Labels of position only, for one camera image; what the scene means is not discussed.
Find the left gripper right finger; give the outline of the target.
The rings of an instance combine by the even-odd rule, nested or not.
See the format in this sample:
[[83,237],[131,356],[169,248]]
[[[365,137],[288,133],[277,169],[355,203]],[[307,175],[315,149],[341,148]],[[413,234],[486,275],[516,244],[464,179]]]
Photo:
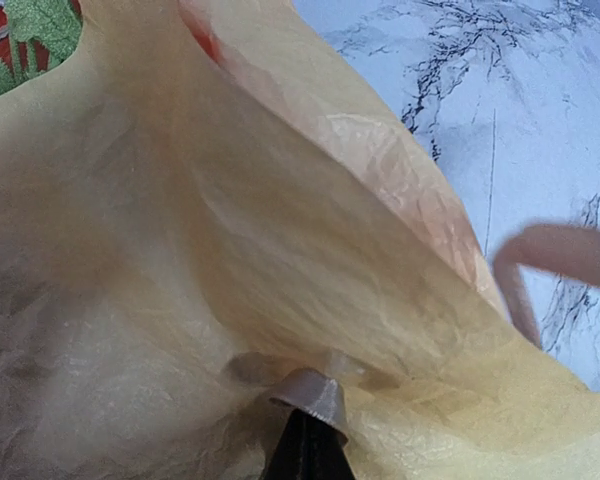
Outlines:
[[355,476],[339,441],[329,425],[304,417],[302,478],[308,480],[354,480]]

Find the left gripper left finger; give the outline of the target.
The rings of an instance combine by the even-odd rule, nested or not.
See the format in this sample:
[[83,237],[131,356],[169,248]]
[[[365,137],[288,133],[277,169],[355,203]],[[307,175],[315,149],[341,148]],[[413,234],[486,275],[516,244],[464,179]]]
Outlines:
[[264,480],[305,478],[305,414],[293,410],[264,472]]

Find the orange wrapping paper sheet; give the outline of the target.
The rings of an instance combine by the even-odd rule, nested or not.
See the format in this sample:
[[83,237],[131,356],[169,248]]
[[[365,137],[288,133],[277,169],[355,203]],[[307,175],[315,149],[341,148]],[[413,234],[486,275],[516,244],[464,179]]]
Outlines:
[[288,1],[84,1],[0,96],[0,479],[261,479],[302,376],[358,479],[600,479],[600,394]]

